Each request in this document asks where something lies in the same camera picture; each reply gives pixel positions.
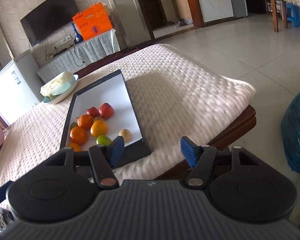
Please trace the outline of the mandarin orange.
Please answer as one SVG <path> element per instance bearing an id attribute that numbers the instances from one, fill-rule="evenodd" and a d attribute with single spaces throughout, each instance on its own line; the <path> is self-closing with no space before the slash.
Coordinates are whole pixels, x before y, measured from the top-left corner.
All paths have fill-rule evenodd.
<path id="1" fill-rule="evenodd" d="M 93 125 L 93 117 L 89 114 L 84 114 L 81 115 L 78 119 L 77 119 L 77 125 L 78 127 L 81 127 L 85 130 L 89 130 L 91 128 L 91 126 Z"/>
<path id="2" fill-rule="evenodd" d="M 72 142 L 83 145 L 87 142 L 88 135 L 84 128 L 77 126 L 71 129 L 70 138 Z"/>

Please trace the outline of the white chest freezer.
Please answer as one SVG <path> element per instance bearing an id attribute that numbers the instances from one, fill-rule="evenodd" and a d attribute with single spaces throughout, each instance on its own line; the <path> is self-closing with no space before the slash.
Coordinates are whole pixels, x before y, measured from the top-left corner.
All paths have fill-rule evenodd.
<path id="1" fill-rule="evenodd" d="M 27 50 L 13 58 L 0 71 L 0 117 L 7 125 L 43 101 L 38 64 Z"/>

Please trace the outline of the green tomato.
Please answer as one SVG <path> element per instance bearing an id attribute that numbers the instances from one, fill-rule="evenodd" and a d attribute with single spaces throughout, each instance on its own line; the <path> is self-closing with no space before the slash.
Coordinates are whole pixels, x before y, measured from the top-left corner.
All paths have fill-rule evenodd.
<path id="1" fill-rule="evenodd" d="M 73 129 L 73 128 L 77 127 L 77 126 L 78 126 L 77 122 L 73 122 L 73 123 L 70 125 L 70 129 Z"/>
<path id="2" fill-rule="evenodd" d="M 112 142 L 112 140 L 106 135 L 99 135 L 96 138 L 97 145 L 109 146 L 111 144 L 111 142 Z"/>

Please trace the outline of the small yellow longan fruit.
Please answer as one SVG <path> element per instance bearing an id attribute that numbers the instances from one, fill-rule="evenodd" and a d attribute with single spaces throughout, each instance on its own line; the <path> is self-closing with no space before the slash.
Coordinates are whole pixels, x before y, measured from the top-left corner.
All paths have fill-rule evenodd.
<path id="1" fill-rule="evenodd" d="M 122 130 L 119 132 L 119 136 L 123 137 L 124 142 L 129 142 L 129 141 L 131 141 L 131 139 L 132 139 L 132 133 L 131 133 L 131 131 L 128 130 L 128 129 L 122 129 Z"/>

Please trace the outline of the large orange tomato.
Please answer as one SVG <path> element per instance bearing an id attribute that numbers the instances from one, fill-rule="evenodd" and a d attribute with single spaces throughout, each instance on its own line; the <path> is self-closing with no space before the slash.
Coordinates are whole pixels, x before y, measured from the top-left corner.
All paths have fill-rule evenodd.
<path id="1" fill-rule="evenodd" d="M 104 120 L 97 120 L 90 128 L 90 134 L 97 138 L 101 135 L 106 135 L 108 132 L 108 125 Z"/>

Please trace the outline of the orange gift box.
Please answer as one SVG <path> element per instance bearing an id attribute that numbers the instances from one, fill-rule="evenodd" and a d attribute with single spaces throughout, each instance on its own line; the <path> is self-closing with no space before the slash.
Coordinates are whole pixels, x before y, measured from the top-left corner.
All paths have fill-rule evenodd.
<path id="1" fill-rule="evenodd" d="M 106 8 L 102 3 L 95 3 L 72 17 L 83 40 L 87 41 L 113 28 Z"/>

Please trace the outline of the blue plastic bag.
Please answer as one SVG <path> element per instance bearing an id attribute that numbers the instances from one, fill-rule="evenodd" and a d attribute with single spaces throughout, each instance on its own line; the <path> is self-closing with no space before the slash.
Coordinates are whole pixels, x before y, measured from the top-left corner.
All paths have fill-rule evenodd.
<path id="1" fill-rule="evenodd" d="M 300 92 L 281 121 L 282 143 L 289 167 L 300 174 Z"/>

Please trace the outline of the near red apple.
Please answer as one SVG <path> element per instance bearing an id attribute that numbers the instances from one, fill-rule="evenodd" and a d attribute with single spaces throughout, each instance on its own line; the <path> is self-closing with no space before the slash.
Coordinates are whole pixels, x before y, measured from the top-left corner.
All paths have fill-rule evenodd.
<path id="1" fill-rule="evenodd" d="M 86 109 L 85 112 L 87 115 L 90 115 L 93 118 L 100 116 L 100 111 L 96 107 L 90 107 L 89 109 Z"/>

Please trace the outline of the pink quilted table cover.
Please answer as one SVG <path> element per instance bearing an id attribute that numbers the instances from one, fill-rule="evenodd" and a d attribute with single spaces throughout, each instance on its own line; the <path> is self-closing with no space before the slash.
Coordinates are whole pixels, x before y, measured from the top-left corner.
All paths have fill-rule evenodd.
<path id="1" fill-rule="evenodd" d="M 78 87 L 121 70 L 151 154 L 114 170 L 119 182 L 154 179 L 183 161 L 182 136 L 207 144 L 248 107 L 249 83 L 214 73 L 168 44 L 155 44 L 82 78 Z M 10 128 L 0 151 L 0 187 L 56 153 L 70 98 L 40 103 Z"/>

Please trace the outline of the red apple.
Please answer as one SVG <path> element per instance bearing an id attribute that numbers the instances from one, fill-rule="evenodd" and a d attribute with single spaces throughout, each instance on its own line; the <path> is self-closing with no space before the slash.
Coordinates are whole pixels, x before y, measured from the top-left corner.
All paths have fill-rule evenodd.
<path id="1" fill-rule="evenodd" d="M 87 115 L 90 115 L 93 118 L 100 116 L 100 111 L 96 107 L 90 107 L 89 109 L 86 109 L 85 112 Z"/>
<path id="2" fill-rule="evenodd" d="M 103 119 L 109 119 L 114 115 L 114 109 L 109 103 L 103 103 L 99 108 L 99 113 L 101 118 Z"/>

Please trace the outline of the blue plastic stool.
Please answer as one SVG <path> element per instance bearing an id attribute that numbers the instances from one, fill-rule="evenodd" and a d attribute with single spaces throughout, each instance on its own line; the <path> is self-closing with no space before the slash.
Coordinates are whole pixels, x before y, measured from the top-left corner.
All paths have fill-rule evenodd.
<path id="1" fill-rule="evenodd" d="M 294 4 L 287 3 L 287 21 L 294 23 L 295 27 L 300 26 L 300 15 L 299 15 L 299 7 Z"/>

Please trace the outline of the blue glass bottle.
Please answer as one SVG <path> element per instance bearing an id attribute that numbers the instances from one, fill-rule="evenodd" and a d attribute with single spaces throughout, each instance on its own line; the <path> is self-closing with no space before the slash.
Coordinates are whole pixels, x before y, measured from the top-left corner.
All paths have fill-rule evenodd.
<path id="1" fill-rule="evenodd" d="M 75 38 L 74 38 L 74 44 L 79 44 L 81 42 L 83 42 L 83 37 L 82 35 L 77 31 L 75 24 L 72 23 L 71 24 L 72 30 L 74 31 L 75 34 Z"/>

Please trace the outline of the right mandarin orange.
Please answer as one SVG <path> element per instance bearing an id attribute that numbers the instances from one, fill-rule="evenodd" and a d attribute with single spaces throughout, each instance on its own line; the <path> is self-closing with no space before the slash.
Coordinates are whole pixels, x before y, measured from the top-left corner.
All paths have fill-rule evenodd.
<path id="1" fill-rule="evenodd" d="M 77 125 L 78 127 L 81 127 L 85 130 L 89 130 L 91 128 L 91 126 L 93 125 L 93 117 L 89 114 L 84 114 L 81 115 L 78 119 L 77 119 Z"/>

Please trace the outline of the small orange tomato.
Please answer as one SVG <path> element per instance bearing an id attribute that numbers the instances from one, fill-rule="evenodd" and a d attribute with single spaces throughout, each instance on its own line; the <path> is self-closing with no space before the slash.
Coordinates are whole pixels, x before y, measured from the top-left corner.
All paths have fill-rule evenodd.
<path id="1" fill-rule="evenodd" d="M 81 152 L 81 146 L 75 142 L 70 142 L 68 145 L 68 147 L 72 148 L 74 150 L 74 152 Z"/>

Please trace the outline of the grey cloth covered cabinet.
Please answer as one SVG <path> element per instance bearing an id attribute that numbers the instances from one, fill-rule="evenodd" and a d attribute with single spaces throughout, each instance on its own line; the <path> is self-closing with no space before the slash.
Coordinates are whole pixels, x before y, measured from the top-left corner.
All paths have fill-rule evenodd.
<path id="1" fill-rule="evenodd" d="M 62 72 L 75 73 L 88 65 L 120 51 L 116 30 L 110 29 L 51 59 L 37 72 L 45 82 L 49 82 Z"/>

